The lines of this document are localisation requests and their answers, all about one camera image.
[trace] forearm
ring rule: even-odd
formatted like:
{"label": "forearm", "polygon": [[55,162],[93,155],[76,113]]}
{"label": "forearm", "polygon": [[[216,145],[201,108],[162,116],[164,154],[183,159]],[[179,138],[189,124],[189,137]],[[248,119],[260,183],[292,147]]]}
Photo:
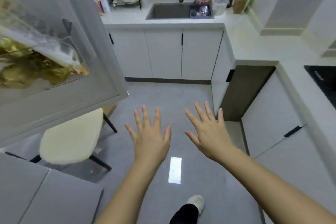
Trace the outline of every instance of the forearm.
{"label": "forearm", "polygon": [[96,224],[137,222],[141,203],[158,167],[135,162]]}
{"label": "forearm", "polygon": [[336,217],[310,197],[240,150],[223,155],[225,167],[277,224],[336,223]]}

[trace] white chair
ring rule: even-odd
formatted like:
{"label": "white chair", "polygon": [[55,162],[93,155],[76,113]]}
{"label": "white chair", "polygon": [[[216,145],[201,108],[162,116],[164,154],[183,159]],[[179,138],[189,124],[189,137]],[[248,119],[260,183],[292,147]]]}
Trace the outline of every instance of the white chair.
{"label": "white chair", "polygon": [[37,163],[44,159],[51,164],[66,165],[89,158],[110,171],[112,168],[108,164],[92,154],[99,138],[103,119],[117,133],[102,108],[47,129],[40,142],[40,154],[30,162]]}

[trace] gray tile floor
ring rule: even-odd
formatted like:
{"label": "gray tile floor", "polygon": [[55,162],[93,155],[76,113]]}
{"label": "gray tile floor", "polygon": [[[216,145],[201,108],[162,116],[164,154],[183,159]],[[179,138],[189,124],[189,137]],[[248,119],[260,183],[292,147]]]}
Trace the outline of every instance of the gray tile floor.
{"label": "gray tile floor", "polygon": [[[109,203],[134,161],[133,142],[124,123],[130,123],[135,128],[133,111],[140,110],[144,104],[151,118],[155,107],[161,109],[162,131],[167,125],[172,125],[172,140],[168,156],[145,195],[138,223],[169,223],[173,214],[196,194],[202,195],[205,200],[200,224],[261,223],[257,203],[246,189],[223,167],[200,153],[184,134],[185,130],[195,130],[184,114],[184,108],[197,115],[195,101],[212,104],[211,86],[135,83],[130,86],[129,94],[118,104],[111,117],[118,133],[114,134],[105,126],[97,145],[102,149],[98,156],[110,164],[112,170],[106,172],[89,160],[63,170],[105,188],[98,214]],[[243,148],[240,124],[228,122],[227,128],[234,143]],[[181,184],[168,183],[170,157],[182,158]]]}

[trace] pant leg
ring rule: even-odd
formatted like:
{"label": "pant leg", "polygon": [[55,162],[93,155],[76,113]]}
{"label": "pant leg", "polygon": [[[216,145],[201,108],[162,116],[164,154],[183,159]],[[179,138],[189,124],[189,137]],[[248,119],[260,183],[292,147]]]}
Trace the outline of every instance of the pant leg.
{"label": "pant leg", "polygon": [[197,207],[193,204],[186,204],[174,214],[169,224],[196,224],[197,218]]}

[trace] hand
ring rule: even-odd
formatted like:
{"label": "hand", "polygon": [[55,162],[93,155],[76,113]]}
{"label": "hand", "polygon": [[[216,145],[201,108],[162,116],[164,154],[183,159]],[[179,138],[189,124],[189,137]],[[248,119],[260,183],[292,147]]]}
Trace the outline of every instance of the hand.
{"label": "hand", "polygon": [[203,111],[197,102],[195,103],[201,121],[190,111],[185,109],[185,114],[194,125],[198,137],[191,131],[186,131],[185,134],[205,156],[216,162],[220,162],[225,154],[235,150],[236,147],[232,144],[229,134],[226,131],[222,109],[218,111],[217,123],[207,102],[205,102],[204,106],[206,112]]}
{"label": "hand", "polygon": [[135,162],[158,168],[165,160],[170,147],[171,126],[166,128],[165,134],[162,136],[159,108],[155,109],[153,126],[145,106],[142,107],[142,116],[143,122],[137,110],[134,111],[138,134],[129,124],[125,124],[134,142]]}

